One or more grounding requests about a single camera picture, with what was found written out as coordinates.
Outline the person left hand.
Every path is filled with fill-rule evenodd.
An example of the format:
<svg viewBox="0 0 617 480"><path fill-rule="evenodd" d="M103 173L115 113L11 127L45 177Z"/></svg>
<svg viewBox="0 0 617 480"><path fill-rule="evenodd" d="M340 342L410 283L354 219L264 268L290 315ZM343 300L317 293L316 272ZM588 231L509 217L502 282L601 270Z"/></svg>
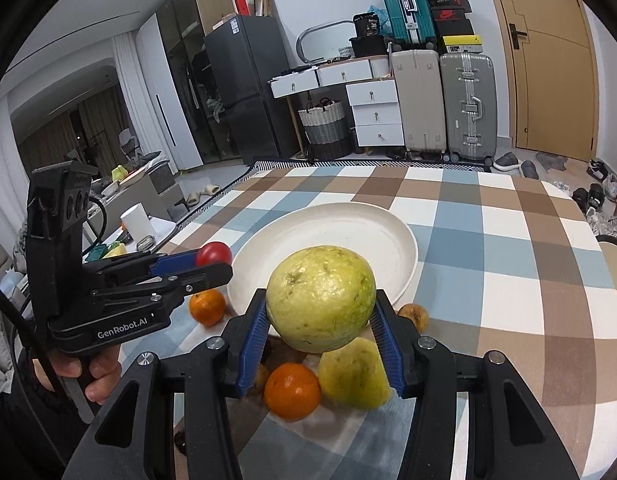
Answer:
<svg viewBox="0 0 617 480"><path fill-rule="evenodd" d="M85 396L90 402L102 405L108 400L122 375L120 349L118 344L103 349L90 359L88 365L83 364L75 356L67 356L57 350L51 350L48 359L58 377L77 379L89 376L84 388ZM60 396L54 392L39 359L27 358L26 364L33 378L31 396L36 397L39 405L46 405L50 410L60 408L62 406Z"/></svg>

